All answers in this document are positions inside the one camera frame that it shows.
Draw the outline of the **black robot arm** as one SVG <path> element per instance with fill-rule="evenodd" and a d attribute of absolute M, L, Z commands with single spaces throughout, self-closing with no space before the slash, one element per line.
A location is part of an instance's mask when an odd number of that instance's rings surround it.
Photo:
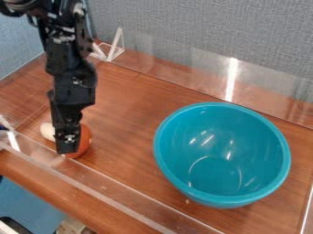
<path fill-rule="evenodd" d="M 81 110 L 94 104 L 96 72 L 88 9 L 84 0 L 0 0 L 0 14 L 28 17 L 46 54 L 45 71 L 53 77 L 48 92 L 54 144 L 72 154 L 81 143 Z"/>

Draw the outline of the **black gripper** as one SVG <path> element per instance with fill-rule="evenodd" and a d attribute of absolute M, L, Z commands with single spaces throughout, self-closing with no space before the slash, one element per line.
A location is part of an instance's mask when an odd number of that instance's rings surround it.
<path fill-rule="evenodd" d="M 53 77 L 48 91 L 53 139 L 57 154 L 78 150 L 82 106 L 94 104 L 96 74 L 74 42 L 46 40 L 45 71 Z"/>

